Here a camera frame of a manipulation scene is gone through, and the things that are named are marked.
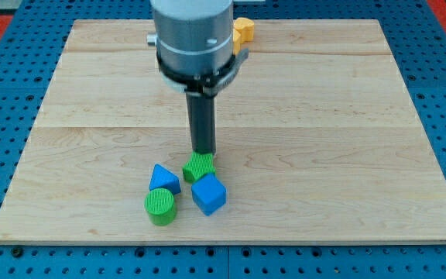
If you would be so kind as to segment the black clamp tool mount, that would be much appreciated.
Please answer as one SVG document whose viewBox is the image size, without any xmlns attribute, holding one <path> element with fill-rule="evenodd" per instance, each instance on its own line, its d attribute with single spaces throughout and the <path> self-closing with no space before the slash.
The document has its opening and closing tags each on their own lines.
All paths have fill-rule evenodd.
<svg viewBox="0 0 446 279">
<path fill-rule="evenodd" d="M 230 60 L 215 72 L 203 75 L 187 75 L 170 69 L 159 54 L 156 55 L 159 72 L 164 82 L 174 91 L 196 97 L 215 97 L 227 88 L 238 75 L 240 67 L 249 58 L 249 49 L 232 54 Z"/>
</svg>

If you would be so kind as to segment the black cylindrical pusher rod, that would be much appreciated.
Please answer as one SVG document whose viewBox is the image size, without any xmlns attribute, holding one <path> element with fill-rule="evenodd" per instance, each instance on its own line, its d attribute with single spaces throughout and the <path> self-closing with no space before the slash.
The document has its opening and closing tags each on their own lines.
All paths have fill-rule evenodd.
<svg viewBox="0 0 446 279">
<path fill-rule="evenodd" d="M 215 154 L 214 99 L 186 95 L 186 101 L 192 150 L 201 154 Z"/>
</svg>

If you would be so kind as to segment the grey cylindrical robot arm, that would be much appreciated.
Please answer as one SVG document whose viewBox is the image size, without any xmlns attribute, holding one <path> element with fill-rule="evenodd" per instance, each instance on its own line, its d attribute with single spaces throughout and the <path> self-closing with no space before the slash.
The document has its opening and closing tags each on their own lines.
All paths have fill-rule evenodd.
<svg viewBox="0 0 446 279">
<path fill-rule="evenodd" d="M 159 71 L 184 94 L 192 150 L 216 153 L 214 99 L 249 57 L 234 53 L 232 0 L 151 0 Z"/>
</svg>

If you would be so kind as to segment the yellow block behind arm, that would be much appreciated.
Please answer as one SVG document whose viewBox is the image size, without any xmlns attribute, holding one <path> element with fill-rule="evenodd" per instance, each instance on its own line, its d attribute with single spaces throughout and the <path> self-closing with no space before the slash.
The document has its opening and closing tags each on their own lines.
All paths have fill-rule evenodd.
<svg viewBox="0 0 446 279">
<path fill-rule="evenodd" d="M 233 54 L 236 56 L 241 49 L 242 35 L 237 29 L 232 32 Z"/>
</svg>

